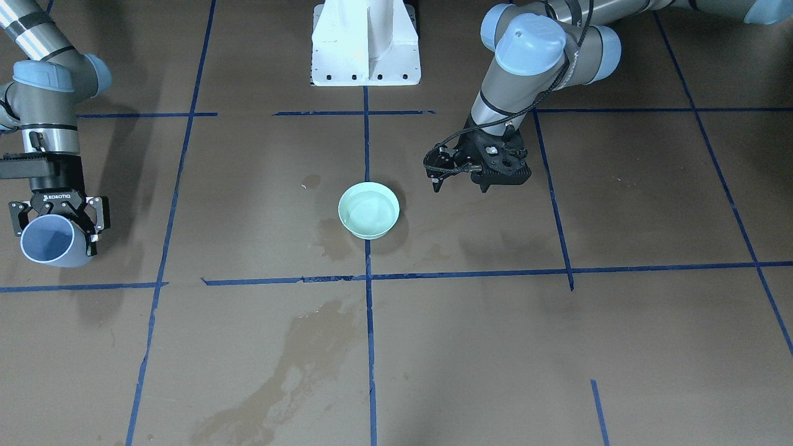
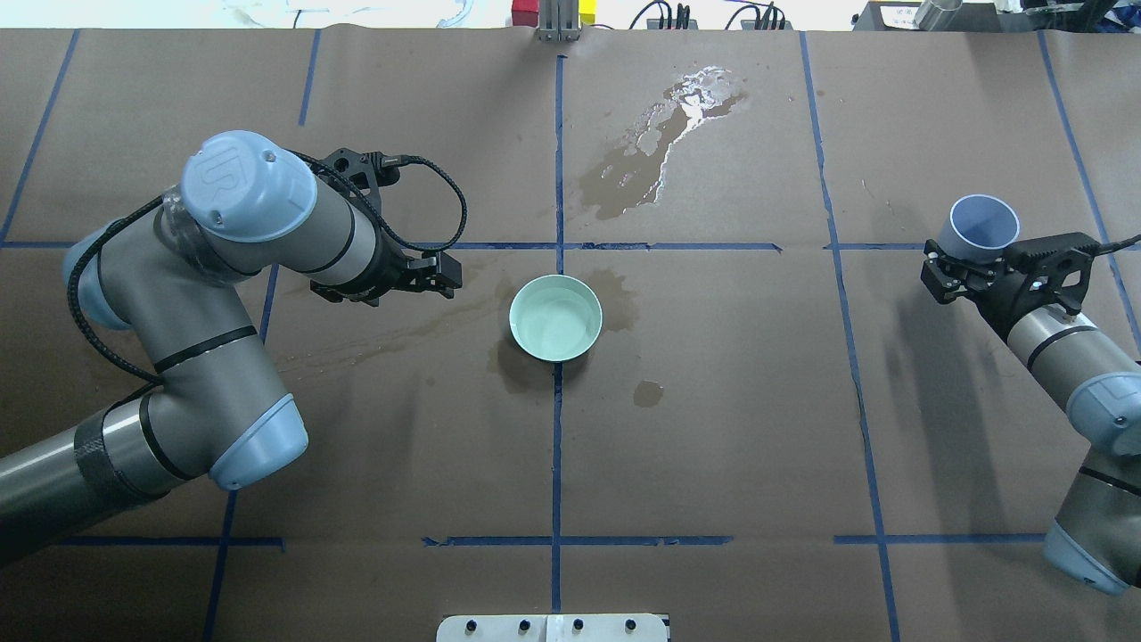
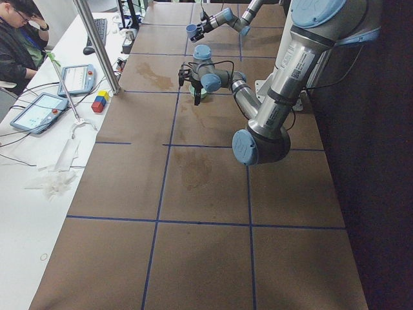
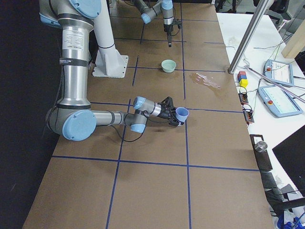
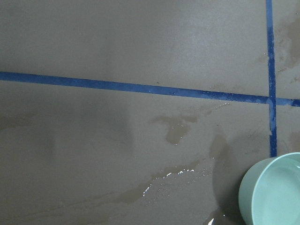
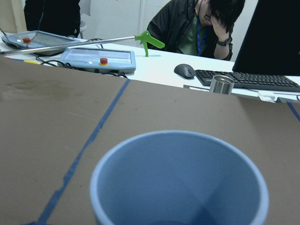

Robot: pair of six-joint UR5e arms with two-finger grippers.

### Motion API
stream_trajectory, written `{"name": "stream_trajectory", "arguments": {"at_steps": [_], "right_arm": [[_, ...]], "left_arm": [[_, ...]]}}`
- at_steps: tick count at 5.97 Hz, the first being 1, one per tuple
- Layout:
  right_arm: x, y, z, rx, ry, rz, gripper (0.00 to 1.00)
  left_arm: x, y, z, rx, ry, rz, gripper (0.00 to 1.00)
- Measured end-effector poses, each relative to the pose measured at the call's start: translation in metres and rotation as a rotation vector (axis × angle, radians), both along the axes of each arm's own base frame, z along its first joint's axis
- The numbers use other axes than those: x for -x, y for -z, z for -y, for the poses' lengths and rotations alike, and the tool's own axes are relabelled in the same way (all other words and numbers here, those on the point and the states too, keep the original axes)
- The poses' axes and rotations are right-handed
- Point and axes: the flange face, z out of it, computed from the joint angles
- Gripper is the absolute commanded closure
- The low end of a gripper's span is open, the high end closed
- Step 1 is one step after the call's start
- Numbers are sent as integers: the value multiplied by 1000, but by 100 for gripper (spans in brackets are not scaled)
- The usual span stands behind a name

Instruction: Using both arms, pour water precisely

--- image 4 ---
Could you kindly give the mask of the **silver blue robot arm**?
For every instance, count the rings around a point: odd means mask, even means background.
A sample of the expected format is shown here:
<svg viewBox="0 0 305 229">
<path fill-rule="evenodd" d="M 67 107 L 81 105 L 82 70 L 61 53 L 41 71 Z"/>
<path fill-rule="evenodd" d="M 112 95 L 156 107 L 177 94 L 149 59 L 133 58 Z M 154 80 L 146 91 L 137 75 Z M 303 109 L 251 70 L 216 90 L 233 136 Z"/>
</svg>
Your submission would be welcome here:
<svg viewBox="0 0 305 229">
<path fill-rule="evenodd" d="M 129 59 L 115 47 L 106 1 L 41 0 L 40 18 L 42 23 L 62 30 L 61 98 L 47 114 L 50 130 L 68 140 L 82 141 L 98 126 L 126 125 L 142 134 L 151 115 L 172 126 L 185 123 L 188 110 L 174 107 L 170 97 L 157 103 L 138 96 L 133 102 L 133 114 L 91 109 L 87 99 L 90 32 L 95 33 L 98 44 L 94 76 L 123 78 Z"/>
<path fill-rule="evenodd" d="M 132 0 L 131 3 L 141 13 L 141 18 L 145 24 L 150 23 L 159 14 L 163 15 L 163 27 L 167 34 L 168 46 L 171 47 L 174 25 L 173 2 L 171 0 L 159 0 L 152 7 L 149 7 L 143 0 Z"/>
</svg>

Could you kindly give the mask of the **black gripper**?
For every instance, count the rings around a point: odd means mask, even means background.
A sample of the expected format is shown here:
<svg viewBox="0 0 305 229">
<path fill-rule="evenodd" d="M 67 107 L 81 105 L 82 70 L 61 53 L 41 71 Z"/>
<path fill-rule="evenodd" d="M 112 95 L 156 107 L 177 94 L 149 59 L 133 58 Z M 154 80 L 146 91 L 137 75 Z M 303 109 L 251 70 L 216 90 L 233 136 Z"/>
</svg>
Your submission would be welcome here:
<svg viewBox="0 0 305 229">
<path fill-rule="evenodd" d="M 168 41 L 168 47 L 172 46 L 172 25 L 171 24 L 164 24 L 164 31 L 167 34 L 167 41 Z"/>
<path fill-rule="evenodd" d="M 174 114 L 176 114 L 176 107 L 171 106 L 169 109 L 164 109 L 161 105 L 161 111 L 159 113 L 159 117 L 162 119 L 167 119 L 169 121 L 169 125 L 171 126 L 181 126 L 184 125 L 185 122 L 174 118 Z"/>
</svg>

